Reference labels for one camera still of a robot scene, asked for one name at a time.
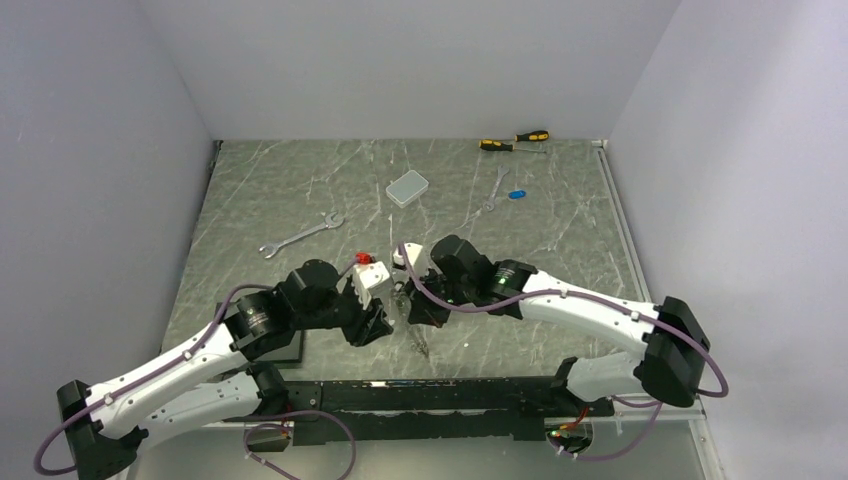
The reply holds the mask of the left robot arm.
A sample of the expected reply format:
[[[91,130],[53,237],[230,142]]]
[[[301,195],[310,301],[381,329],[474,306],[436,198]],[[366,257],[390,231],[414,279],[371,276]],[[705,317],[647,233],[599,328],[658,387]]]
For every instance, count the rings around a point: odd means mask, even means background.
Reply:
[[[95,385],[64,385],[57,399],[73,472],[108,479],[143,450],[185,431],[307,409],[306,392],[287,387],[263,356],[306,330],[338,328],[355,347],[391,334],[384,306],[392,287],[381,262],[342,274],[309,260],[273,287],[247,286],[247,295],[222,303],[200,332],[133,371]]]

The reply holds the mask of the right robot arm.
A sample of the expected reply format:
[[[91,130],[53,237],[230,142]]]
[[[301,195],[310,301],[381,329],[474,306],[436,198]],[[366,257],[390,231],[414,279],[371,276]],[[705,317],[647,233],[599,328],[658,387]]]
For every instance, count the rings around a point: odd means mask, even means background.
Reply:
[[[606,397],[643,393],[686,408],[699,396],[705,368],[715,369],[710,342],[689,305],[668,296],[661,303],[623,300],[560,280],[516,260],[493,262],[456,235],[432,252],[400,243],[393,266],[407,276],[412,324],[442,327],[454,312],[506,316],[576,328],[604,340],[616,353],[563,360],[551,401],[574,415]]]

